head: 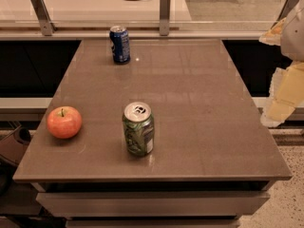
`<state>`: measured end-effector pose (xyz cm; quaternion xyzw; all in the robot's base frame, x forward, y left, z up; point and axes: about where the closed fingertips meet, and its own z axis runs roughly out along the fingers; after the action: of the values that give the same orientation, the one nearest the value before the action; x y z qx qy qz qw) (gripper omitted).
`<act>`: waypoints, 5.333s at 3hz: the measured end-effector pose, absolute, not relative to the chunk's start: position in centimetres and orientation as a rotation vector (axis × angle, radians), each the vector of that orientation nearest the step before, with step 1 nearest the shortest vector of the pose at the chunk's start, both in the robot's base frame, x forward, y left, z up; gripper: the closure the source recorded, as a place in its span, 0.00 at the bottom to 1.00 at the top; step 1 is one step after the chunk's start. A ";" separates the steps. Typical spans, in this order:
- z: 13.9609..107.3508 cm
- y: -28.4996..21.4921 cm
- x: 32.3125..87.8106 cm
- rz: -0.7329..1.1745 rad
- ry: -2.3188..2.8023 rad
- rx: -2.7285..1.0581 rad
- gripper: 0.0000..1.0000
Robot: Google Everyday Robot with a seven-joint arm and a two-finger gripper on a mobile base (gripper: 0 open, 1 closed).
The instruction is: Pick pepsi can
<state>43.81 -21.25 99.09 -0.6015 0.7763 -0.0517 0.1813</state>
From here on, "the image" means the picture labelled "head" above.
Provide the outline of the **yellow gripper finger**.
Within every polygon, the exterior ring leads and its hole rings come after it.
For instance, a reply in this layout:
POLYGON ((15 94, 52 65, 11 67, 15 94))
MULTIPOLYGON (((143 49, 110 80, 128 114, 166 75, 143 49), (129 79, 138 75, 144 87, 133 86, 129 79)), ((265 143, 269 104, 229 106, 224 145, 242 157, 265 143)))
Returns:
POLYGON ((260 121, 266 127, 277 127, 283 124, 303 101, 304 63, 292 62, 286 69, 277 67, 260 121))
POLYGON ((264 32, 258 39, 260 43, 269 46, 279 46, 280 38, 283 29, 283 25, 286 19, 283 18, 279 20, 274 26, 272 26, 268 31, 264 32))

